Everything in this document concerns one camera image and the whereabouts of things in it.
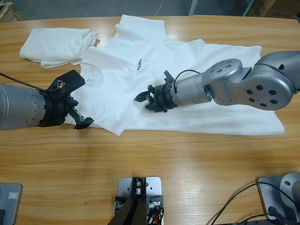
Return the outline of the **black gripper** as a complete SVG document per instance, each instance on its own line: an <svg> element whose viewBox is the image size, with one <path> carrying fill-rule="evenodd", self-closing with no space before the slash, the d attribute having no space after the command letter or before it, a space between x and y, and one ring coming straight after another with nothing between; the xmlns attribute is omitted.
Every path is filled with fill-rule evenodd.
<svg viewBox="0 0 300 225"><path fill-rule="evenodd" d="M94 120L91 117L83 118L76 111L75 107L78 105L73 97L72 91L56 90L53 93L39 91L43 97L44 103L44 117L38 123L39 127L59 126L65 121L65 117L69 114L75 120L76 125L74 129L80 130L89 127Z"/></svg>
<svg viewBox="0 0 300 225"><path fill-rule="evenodd" d="M144 91L138 94L134 98L134 101L149 101L145 106L146 109L154 111L155 113L166 113L168 110L177 107L177 105L172 100L172 85L173 82L165 82L165 84L156 87L149 85L148 91Z"/></svg>

